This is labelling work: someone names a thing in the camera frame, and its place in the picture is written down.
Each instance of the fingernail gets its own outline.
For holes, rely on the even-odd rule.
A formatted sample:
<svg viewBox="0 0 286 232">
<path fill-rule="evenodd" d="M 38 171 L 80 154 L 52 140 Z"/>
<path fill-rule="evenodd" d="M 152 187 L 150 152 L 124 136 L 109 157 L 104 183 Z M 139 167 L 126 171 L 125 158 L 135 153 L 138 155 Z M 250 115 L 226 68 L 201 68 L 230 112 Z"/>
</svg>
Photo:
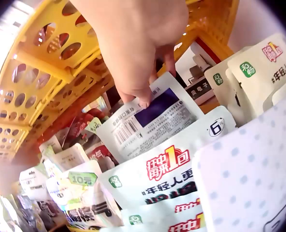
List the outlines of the fingernail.
<svg viewBox="0 0 286 232">
<path fill-rule="evenodd" d="M 146 109 L 147 107 L 150 106 L 150 104 L 149 104 L 148 102 L 143 102 L 143 101 L 140 101 L 140 102 L 139 102 L 139 105 L 140 105 L 140 107 L 143 108 L 143 109 Z"/>
</svg>

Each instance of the price tag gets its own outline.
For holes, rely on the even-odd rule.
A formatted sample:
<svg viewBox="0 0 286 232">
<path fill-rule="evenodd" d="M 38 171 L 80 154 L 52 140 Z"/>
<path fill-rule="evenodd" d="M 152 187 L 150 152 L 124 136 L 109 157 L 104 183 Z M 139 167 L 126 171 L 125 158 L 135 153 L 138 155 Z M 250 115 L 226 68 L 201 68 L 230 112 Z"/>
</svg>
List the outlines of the price tag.
<svg viewBox="0 0 286 232">
<path fill-rule="evenodd" d="M 98 177 L 90 172 L 69 172 L 68 178 L 71 184 L 93 186 Z"/>
<path fill-rule="evenodd" d="M 92 133 L 97 134 L 96 133 L 97 128 L 101 125 L 102 125 L 101 121 L 97 117 L 94 117 L 85 129 Z"/>
</svg>

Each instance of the hand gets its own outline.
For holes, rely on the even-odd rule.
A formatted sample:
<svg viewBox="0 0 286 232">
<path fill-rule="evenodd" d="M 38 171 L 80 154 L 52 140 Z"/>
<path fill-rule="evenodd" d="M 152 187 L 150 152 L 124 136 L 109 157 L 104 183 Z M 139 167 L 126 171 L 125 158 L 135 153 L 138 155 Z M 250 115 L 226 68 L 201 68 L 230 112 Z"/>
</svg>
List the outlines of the hand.
<svg viewBox="0 0 286 232">
<path fill-rule="evenodd" d="M 175 76 L 174 45 L 185 32 L 185 0 L 71 0 L 95 30 L 103 59 L 124 103 L 149 106 L 155 59 Z"/>
</svg>

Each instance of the yellow plastic basket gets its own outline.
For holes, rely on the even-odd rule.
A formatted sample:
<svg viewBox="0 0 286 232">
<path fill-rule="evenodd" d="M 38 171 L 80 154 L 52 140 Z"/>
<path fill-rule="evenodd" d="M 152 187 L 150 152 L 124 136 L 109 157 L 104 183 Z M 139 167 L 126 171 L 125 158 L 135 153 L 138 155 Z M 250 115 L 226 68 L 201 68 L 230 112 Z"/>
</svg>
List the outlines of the yellow plastic basket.
<svg viewBox="0 0 286 232">
<path fill-rule="evenodd" d="M 189 26 L 177 42 L 182 45 L 175 60 L 196 38 L 219 59 L 230 56 L 227 42 L 238 2 L 187 0 Z M 32 149 L 42 134 L 53 135 L 113 85 L 92 27 L 68 0 L 43 1 L 0 72 L 0 160 L 12 160 L 15 154 L 17 162 L 26 155 L 36 157 Z"/>
</svg>

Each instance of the white polka dot fabric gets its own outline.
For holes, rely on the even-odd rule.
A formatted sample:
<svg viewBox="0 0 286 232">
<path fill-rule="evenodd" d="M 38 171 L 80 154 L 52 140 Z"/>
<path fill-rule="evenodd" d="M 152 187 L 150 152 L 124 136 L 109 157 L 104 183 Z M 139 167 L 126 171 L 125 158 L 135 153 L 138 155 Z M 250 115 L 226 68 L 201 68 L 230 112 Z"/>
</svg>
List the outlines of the white polka dot fabric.
<svg viewBox="0 0 286 232">
<path fill-rule="evenodd" d="M 277 231 L 286 218 L 286 98 L 196 152 L 209 232 Z"/>
</svg>

